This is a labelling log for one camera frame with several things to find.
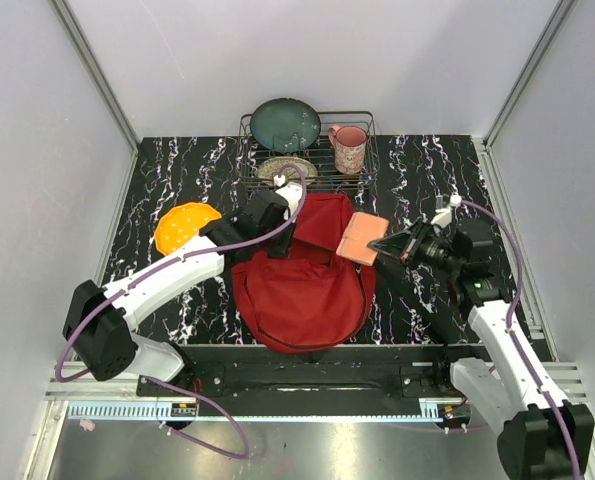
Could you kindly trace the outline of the pink leather wallet notebook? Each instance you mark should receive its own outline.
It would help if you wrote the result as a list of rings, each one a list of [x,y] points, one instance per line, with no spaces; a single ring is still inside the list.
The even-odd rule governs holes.
[[[363,266],[372,266],[377,252],[369,243],[386,235],[389,221],[365,212],[355,212],[346,226],[336,255]]]

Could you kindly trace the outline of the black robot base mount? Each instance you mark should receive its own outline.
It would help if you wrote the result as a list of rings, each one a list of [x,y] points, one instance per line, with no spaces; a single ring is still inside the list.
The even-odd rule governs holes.
[[[486,359],[476,345],[342,345],[282,354],[259,345],[181,348],[175,387],[213,399],[237,417],[433,418],[426,400],[456,399],[449,364]]]

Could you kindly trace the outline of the red backpack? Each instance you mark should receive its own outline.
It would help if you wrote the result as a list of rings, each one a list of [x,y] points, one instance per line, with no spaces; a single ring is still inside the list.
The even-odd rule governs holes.
[[[355,212],[345,194],[309,194],[287,258],[259,251],[233,267],[236,307],[257,342],[305,354],[342,344],[363,328],[377,287],[377,258],[363,266],[336,255]]]

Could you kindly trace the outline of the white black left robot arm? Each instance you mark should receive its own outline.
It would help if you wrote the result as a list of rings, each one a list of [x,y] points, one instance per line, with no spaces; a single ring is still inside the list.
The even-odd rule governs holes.
[[[193,372],[179,349],[138,334],[157,309],[269,245],[286,252],[305,193],[294,182],[254,194],[247,205],[220,214],[206,203],[171,209],[155,230],[162,258],[103,286],[78,285],[66,315],[65,350],[75,352],[87,373],[107,381],[127,372],[158,378],[173,396],[192,386]]]

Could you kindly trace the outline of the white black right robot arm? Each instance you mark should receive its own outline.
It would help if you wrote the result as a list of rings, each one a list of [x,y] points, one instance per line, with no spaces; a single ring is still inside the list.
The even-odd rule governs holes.
[[[424,221],[369,248],[391,264],[424,264],[445,274],[451,300],[489,358],[460,358],[431,371],[443,396],[461,392],[495,433],[510,479],[581,479],[595,421],[573,403],[539,360],[514,313],[508,291],[490,266],[490,227],[478,219],[457,224],[451,238]]]

